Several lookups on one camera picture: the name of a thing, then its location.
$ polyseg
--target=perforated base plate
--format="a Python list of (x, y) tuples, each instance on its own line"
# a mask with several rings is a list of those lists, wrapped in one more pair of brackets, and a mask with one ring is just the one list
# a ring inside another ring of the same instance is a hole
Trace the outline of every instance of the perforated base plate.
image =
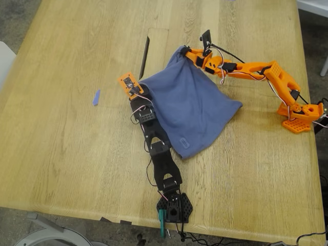
[[(182, 208), (183, 208), (183, 222), (188, 223), (189, 222), (189, 216), (191, 212), (193, 211), (193, 206), (191, 205), (187, 195), (185, 193), (181, 194), (181, 201), (182, 201)], [(162, 197), (158, 203), (157, 203), (157, 211), (160, 209), (167, 209), (168, 202)]]
[(293, 121), (285, 120), (282, 125), (294, 133), (309, 131), (311, 129), (310, 123), (301, 119), (295, 119)]

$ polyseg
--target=blue towel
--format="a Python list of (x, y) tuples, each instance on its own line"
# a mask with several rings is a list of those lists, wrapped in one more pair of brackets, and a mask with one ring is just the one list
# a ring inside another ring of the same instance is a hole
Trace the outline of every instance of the blue towel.
[(146, 78), (156, 116), (182, 158), (207, 148), (234, 116), (242, 103), (221, 93), (202, 70), (180, 54), (167, 67)]

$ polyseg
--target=table surface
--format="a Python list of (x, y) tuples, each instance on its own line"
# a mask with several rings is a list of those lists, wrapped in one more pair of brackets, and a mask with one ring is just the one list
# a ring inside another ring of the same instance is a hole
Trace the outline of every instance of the table surface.
[[(0, 92), (0, 206), (159, 227), (150, 158), (116, 78), (138, 77), (147, 35), (144, 77), (178, 46), (201, 48), (207, 29), (247, 62), (277, 60), (309, 100), (294, 0), (43, 1)], [(209, 77), (243, 107), (196, 156), (172, 151), (194, 209), (185, 230), (289, 244), (323, 231), (313, 131), (281, 126), (266, 82)]]

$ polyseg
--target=orange bracket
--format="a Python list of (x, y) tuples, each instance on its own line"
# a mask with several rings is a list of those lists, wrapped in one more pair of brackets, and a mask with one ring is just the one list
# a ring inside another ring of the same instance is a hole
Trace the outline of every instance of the orange bracket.
[(126, 74), (123, 74), (120, 78), (117, 79), (119, 84), (121, 85), (121, 87), (123, 88), (123, 90), (125, 91), (125, 93), (128, 95), (129, 99), (132, 100), (135, 97), (137, 97), (137, 95), (133, 92), (131, 92), (131, 90), (134, 90), (140, 94), (143, 94), (143, 89), (142, 87), (139, 85), (139, 83), (137, 82), (137, 80), (134, 78), (134, 76), (132, 75), (131, 72), (128, 72)]

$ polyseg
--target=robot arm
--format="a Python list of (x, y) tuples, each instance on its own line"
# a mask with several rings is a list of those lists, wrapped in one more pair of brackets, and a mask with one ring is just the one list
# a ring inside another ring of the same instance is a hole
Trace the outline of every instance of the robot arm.
[[(282, 125), (290, 131), (294, 133), (309, 131), (311, 123), (324, 114), (322, 102), (317, 105), (300, 105), (296, 102), (301, 88), (275, 60), (269, 63), (232, 63), (230, 60), (223, 59), (220, 48), (211, 43), (209, 30), (202, 35), (201, 41), (204, 49), (186, 47), (181, 52), (198, 68), (222, 77), (221, 84), (226, 76), (257, 81), (267, 80), (271, 89), (282, 101), (277, 113), (288, 117)], [(217, 49), (221, 56), (213, 56), (211, 50), (213, 48)]]

